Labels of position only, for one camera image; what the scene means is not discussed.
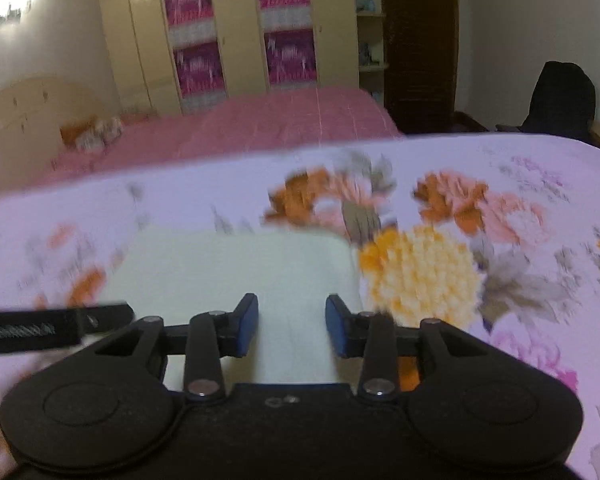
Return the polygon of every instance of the pink bedspread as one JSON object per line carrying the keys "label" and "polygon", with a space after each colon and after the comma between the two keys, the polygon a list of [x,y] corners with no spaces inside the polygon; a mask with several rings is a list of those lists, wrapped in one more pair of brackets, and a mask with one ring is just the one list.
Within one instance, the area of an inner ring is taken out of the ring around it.
{"label": "pink bedspread", "polygon": [[192,116],[127,126],[122,137],[102,153],[61,154],[33,185],[174,160],[397,136],[387,111],[362,90],[278,92],[229,99]]}

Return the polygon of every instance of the metal screw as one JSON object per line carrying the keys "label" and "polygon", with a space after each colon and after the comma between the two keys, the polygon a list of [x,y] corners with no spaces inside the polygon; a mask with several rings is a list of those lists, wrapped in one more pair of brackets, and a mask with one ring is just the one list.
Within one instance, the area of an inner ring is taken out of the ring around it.
{"label": "metal screw", "polygon": [[187,390],[190,394],[197,397],[208,397],[216,393],[220,389],[220,384],[210,379],[197,379],[191,381],[187,385]]}
{"label": "metal screw", "polygon": [[387,379],[369,379],[362,387],[366,393],[376,397],[389,395],[395,390],[395,384]]}

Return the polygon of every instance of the shelf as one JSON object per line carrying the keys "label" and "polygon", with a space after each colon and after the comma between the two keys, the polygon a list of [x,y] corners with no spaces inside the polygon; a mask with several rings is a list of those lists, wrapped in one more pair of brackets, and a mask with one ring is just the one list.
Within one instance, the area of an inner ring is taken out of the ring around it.
{"label": "shelf", "polygon": [[386,14],[384,12],[370,12],[369,10],[360,10],[356,12],[359,18],[385,18]]}
{"label": "shelf", "polygon": [[387,63],[380,65],[360,65],[360,72],[384,72],[389,68]]}

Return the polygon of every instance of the black bar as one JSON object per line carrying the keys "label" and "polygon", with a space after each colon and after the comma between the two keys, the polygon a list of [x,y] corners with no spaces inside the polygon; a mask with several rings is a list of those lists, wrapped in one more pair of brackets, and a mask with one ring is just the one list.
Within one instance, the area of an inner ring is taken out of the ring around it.
{"label": "black bar", "polygon": [[[383,380],[393,385],[384,395],[370,394],[365,389],[369,381]],[[373,402],[394,400],[400,394],[398,374],[398,351],[395,342],[394,320],[385,314],[370,319],[365,346],[365,357],[358,383],[358,397]]]}
{"label": "black bar", "polygon": [[[224,397],[224,376],[220,365],[220,350],[214,319],[209,314],[199,314],[189,322],[189,338],[184,361],[184,393],[193,400],[218,400]],[[190,386],[196,381],[213,381],[218,385],[214,392],[204,396],[193,395]]]}
{"label": "black bar", "polygon": [[80,326],[77,310],[0,312],[0,354],[79,345]]}
{"label": "black bar", "polygon": [[126,303],[88,306],[76,310],[85,334],[111,332],[130,324],[134,311]]}

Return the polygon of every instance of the black chair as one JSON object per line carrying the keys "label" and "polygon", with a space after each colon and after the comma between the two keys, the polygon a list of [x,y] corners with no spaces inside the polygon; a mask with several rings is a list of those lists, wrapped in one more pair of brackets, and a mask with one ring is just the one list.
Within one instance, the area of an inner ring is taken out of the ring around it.
{"label": "black chair", "polygon": [[496,126],[499,132],[551,134],[592,143],[589,128],[596,116],[596,88],[574,63],[548,61],[531,98],[522,126]]}

